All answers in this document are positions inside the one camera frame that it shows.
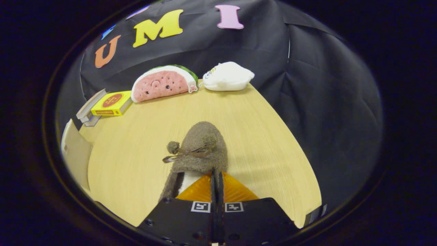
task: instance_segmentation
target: light wood surface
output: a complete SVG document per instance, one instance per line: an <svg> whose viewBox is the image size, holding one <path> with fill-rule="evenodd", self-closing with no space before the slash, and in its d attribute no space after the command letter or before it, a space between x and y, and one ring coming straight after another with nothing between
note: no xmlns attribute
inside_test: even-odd
<svg viewBox="0 0 437 246"><path fill-rule="evenodd" d="M91 154L91 143L87 142L73 124L73 120L66 124L62 134L61 152L71 176L86 192L88 185L88 163Z"/></svg>
<svg viewBox="0 0 437 246"><path fill-rule="evenodd" d="M274 198L302 227L321 205L316 176L299 144L268 102L251 85L242 91L200 88L167 98L133 103L123 116L103 116L80 133L92 143L88 180L92 197L138 226L156 206L171 163L169 141L182 142L199 121L222 133L229 175L258 197Z"/></svg>

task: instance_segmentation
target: yellow box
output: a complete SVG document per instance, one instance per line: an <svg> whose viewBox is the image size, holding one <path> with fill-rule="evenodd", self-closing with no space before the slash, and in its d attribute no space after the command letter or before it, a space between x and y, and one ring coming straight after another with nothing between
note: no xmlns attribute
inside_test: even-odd
<svg viewBox="0 0 437 246"><path fill-rule="evenodd" d="M103 96L91 109L93 115L120 116L132 104L131 91L112 92Z"/></svg>

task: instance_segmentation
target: red circle logo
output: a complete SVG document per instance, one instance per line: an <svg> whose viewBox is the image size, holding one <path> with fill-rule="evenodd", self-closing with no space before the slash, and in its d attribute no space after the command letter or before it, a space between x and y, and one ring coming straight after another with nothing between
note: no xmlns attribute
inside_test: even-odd
<svg viewBox="0 0 437 246"><path fill-rule="evenodd" d="M103 102L102 107L107 108L109 106L114 105L116 102L118 102L122 98L123 94L115 94L112 95L110 98L106 99L106 101Z"/></svg>

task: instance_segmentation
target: stack of books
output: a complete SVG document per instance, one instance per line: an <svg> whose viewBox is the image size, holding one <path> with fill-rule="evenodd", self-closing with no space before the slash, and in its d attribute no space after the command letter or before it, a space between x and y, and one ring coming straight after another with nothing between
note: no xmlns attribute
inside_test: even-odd
<svg viewBox="0 0 437 246"><path fill-rule="evenodd" d="M76 117L86 127L93 127L101 116L121 116L132 104L131 91L97 92L77 112Z"/></svg>

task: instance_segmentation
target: black cloth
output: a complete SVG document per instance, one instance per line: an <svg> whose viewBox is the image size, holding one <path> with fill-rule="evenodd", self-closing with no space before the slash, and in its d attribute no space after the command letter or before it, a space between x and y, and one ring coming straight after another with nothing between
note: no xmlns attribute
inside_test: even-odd
<svg viewBox="0 0 437 246"><path fill-rule="evenodd" d="M214 6L239 6L243 29L221 29ZM155 23L183 9L181 34L134 48L134 26ZM95 52L121 35L112 60L94 65ZM109 45L105 48L104 57ZM275 0L162 1L122 19L103 40L96 37L66 78L57 115L61 129L97 91L131 90L147 70L179 64L199 77L218 63L234 61L255 73L251 84L287 124L319 182L327 211L350 198L372 171L382 139L382 106L370 70L351 45L328 27Z"/></svg>

